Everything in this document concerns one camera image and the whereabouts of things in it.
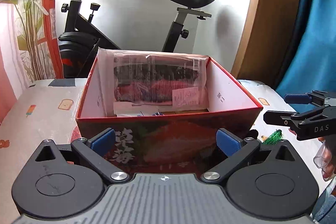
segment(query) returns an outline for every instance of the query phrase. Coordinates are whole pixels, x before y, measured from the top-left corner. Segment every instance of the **open box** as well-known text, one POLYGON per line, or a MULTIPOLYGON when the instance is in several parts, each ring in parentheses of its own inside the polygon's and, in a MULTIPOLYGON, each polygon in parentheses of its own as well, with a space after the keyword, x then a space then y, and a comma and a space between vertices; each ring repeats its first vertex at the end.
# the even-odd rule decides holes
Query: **open box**
POLYGON ((87 79, 76 121, 82 137, 86 138, 113 128, 116 142, 105 158, 129 174, 201 174, 216 164, 212 157, 217 149, 217 130, 226 128, 244 138, 263 108, 232 75, 209 57, 205 83, 207 111, 107 117, 105 105, 109 102, 103 100, 106 96, 102 94, 99 54, 87 79))

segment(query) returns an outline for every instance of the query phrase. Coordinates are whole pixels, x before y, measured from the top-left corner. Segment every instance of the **white wall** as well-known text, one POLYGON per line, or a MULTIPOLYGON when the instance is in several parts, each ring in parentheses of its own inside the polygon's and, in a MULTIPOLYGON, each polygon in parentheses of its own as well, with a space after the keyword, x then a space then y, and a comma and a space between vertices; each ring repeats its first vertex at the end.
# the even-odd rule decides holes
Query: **white wall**
MULTIPOLYGON (((92 2, 101 5, 92 23, 126 50, 161 51, 179 6, 170 0, 83 0, 80 12, 86 18, 92 2)), ((70 0, 56 0, 57 35, 64 32, 67 14, 60 11, 63 3, 70 0)), ((189 37, 180 37, 175 52, 192 53, 197 24, 195 16, 187 16, 185 28, 189 37)))
POLYGON ((202 10, 212 18, 200 22, 193 53, 207 54, 231 71, 250 0, 215 0, 202 10))

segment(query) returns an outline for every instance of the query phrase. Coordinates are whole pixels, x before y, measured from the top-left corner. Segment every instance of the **gray ribbed panel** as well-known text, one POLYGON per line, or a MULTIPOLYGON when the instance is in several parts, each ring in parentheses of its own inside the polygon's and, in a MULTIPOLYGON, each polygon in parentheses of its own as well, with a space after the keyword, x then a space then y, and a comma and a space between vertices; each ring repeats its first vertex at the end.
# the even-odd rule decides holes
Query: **gray ribbed panel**
MULTIPOLYGON (((89 211, 59 221, 23 216, 15 224, 256 224, 271 223, 248 216, 226 199, 221 188, 197 181, 193 174, 137 174, 126 184, 111 185, 102 200, 89 211)), ((309 217, 288 224, 312 223, 309 217)))

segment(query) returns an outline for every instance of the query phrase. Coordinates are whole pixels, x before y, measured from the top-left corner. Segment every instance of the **barcode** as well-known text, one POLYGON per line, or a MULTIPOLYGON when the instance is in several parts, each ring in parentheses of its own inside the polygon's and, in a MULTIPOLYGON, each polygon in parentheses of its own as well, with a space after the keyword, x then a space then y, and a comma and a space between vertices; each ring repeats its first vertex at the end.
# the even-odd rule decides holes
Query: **barcode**
POLYGON ((193 70, 199 71, 200 70, 200 60, 193 59, 193 70))

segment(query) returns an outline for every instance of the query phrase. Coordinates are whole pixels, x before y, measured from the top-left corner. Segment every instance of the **floral curtain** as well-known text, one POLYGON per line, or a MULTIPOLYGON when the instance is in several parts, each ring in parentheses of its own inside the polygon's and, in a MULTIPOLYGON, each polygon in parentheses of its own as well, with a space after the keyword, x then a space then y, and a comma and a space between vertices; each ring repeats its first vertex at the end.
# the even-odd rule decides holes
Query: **floral curtain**
POLYGON ((55 0, 0 0, 0 122, 36 80, 63 78, 55 0))

